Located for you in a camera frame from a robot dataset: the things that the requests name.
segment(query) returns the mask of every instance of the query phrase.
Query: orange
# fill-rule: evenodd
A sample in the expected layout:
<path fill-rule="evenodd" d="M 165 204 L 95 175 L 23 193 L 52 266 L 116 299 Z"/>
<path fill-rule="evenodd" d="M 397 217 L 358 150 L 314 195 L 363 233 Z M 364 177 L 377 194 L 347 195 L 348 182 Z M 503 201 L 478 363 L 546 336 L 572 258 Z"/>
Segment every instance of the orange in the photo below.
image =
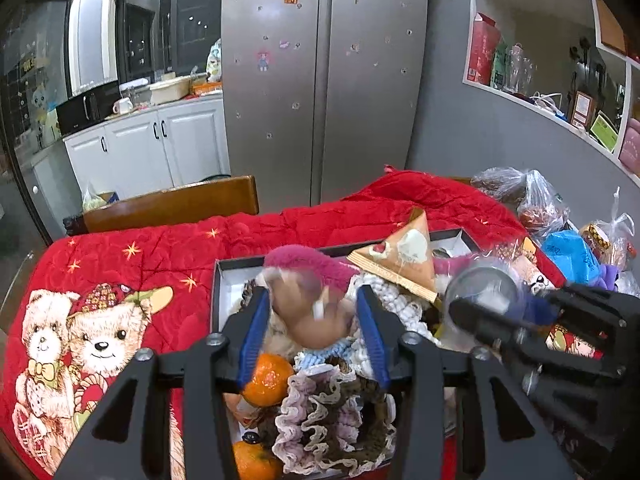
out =
<path fill-rule="evenodd" d="M 260 354 L 254 376 L 242 391 L 242 396 L 254 406 L 266 408 L 282 402 L 287 396 L 287 380 L 293 367 L 279 355 Z"/>
<path fill-rule="evenodd" d="M 240 480 L 276 480 L 282 475 L 282 462 L 261 444 L 236 442 L 234 458 Z"/>

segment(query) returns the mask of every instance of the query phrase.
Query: refrigerator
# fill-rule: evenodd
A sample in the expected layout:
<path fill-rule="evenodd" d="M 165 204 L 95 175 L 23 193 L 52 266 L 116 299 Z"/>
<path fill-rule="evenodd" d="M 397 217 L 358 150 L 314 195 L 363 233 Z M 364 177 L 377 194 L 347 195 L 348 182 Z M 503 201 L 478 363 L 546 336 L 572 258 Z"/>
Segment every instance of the refrigerator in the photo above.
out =
<path fill-rule="evenodd" d="M 427 0 L 222 0 L 233 174 L 262 212 L 354 193 L 404 168 Z"/>

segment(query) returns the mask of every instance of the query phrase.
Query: microwave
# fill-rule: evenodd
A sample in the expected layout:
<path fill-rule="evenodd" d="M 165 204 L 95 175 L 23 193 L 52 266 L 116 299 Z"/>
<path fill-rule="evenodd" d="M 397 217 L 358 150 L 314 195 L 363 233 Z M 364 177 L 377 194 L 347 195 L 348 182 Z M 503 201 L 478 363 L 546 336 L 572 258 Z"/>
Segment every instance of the microwave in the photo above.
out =
<path fill-rule="evenodd" d="M 56 107 L 63 137 L 103 122 L 120 99 L 117 79 L 93 86 Z"/>

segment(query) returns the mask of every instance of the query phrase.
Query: red quilt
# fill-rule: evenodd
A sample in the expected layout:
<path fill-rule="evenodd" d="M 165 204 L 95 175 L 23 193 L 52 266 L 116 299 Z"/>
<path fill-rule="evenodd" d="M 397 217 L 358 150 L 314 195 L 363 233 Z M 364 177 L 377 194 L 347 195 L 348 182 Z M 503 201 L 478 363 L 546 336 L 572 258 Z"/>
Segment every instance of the red quilt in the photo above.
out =
<path fill-rule="evenodd" d="M 513 214 L 469 186 L 393 171 L 354 195 L 311 208 L 57 241 L 36 266 L 9 334 L 0 429 L 39 478 L 50 478 L 137 348 L 181 350 L 207 333 L 216 260 L 284 244 L 385 238 L 415 206 L 427 211 L 430 230 L 462 227 L 481 248 L 526 234 Z M 561 285 L 562 274 L 540 252 L 538 262 Z M 181 392 L 174 406 L 179 426 Z M 174 435 L 176 452 L 177 440 Z M 454 452 L 447 449 L 443 476 L 452 478 Z"/>

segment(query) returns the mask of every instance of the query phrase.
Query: teddy bear print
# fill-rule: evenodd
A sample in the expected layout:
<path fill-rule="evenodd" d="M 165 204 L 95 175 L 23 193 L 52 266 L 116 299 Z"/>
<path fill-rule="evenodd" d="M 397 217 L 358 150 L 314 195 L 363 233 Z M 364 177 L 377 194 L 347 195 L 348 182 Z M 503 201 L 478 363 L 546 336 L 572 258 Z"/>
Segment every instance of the teddy bear print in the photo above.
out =
<path fill-rule="evenodd" d="M 12 420 L 24 450 L 50 474 L 76 434 L 73 384 L 61 359 L 68 349 L 66 316 L 78 298 L 74 292 L 34 290 L 22 323 L 29 361 L 15 382 Z"/>
<path fill-rule="evenodd" d="M 76 373 L 74 423 L 84 420 L 141 347 L 152 314 L 172 299 L 170 286 L 135 292 L 126 285 L 101 283 L 77 300 L 68 316 L 71 368 Z M 170 412 L 172 478 L 184 480 L 182 437 Z"/>

